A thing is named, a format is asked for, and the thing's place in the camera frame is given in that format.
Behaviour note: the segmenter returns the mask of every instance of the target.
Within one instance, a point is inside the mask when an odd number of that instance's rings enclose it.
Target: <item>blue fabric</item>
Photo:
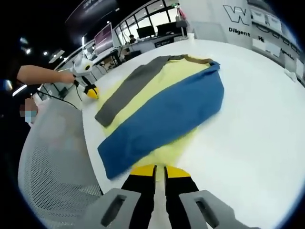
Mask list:
[[[210,65],[159,92],[99,145],[108,179],[220,110],[224,87],[217,71],[219,63]]]

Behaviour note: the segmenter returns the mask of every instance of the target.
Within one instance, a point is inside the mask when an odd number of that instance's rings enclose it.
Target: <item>white table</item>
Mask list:
[[[204,40],[176,42],[146,52],[115,68],[96,85],[102,93],[140,64],[179,54],[212,58],[221,64],[224,100],[220,112],[200,126],[176,167],[189,172],[199,190],[209,190],[231,206],[242,223],[274,229],[305,181],[305,88],[258,53]],[[105,193],[120,188],[128,172],[113,181],[107,179],[97,151],[105,135],[94,119],[96,113],[96,102],[84,101],[87,148]]]

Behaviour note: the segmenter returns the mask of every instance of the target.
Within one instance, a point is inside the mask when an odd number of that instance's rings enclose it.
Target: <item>computer monitor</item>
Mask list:
[[[177,28],[176,22],[170,22],[163,25],[158,25],[158,36],[165,36],[171,32],[180,34],[182,33],[181,28]]]
[[[156,34],[153,26],[146,26],[146,27],[139,28],[139,29],[137,29],[137,32],[138,32],[139,38],[149,37],[149,36]]]
[[[95,50],[96,54],[113,47],[112,26],[111,23],[106,25],[95,37]]]

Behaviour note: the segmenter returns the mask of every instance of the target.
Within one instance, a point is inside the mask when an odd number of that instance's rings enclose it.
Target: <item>person's arm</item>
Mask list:
[[[21,66],[17,79],[25,84],[73,83],[75,80],[72,73],[57,72],[34,65]]]

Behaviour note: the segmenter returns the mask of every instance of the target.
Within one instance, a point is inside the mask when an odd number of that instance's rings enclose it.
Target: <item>gray gripper part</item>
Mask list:
[[[128,229],[140,193],[113,188],[89,205],[76,229]]]
[[[234,210],[209,191],[179,195],[191,229],[250,229],[235,218]]]

